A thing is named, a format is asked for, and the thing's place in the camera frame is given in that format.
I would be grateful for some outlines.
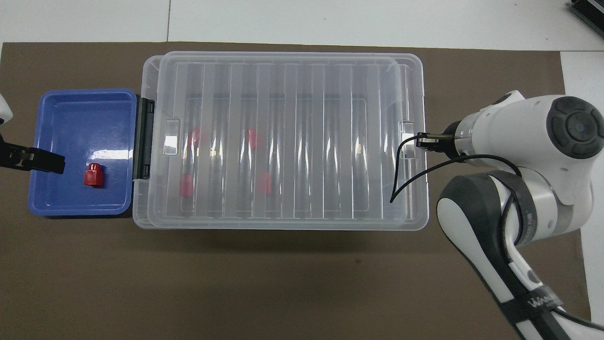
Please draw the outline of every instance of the brown mat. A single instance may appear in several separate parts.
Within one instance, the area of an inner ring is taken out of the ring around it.
[[[562,94],[558,52],[206,43],[4,44],[5,140],[33,142],[48,90],[140,91],[144,61],[172,50],[410,52],[425,69],[428,131],[518,89]],[[430,164],[444,160],[430,155]],[[419,232],[142,230],[129,218],[51,220],[27,209],[29,173],[0,168],[2,339],[516,339],[442,234],[429,176]],[[522,250],[569,312],[590,315],[580,235]]]

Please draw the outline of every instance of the blue tray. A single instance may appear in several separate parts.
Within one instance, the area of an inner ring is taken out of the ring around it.
[[[32,171],[28,205],[36,215],[118,215],[132,200],[137,97],[131,90],[50,91],[40,98],[34,146],[65,156],[62,175]],[[90,163],[104,185],[84,185]]]

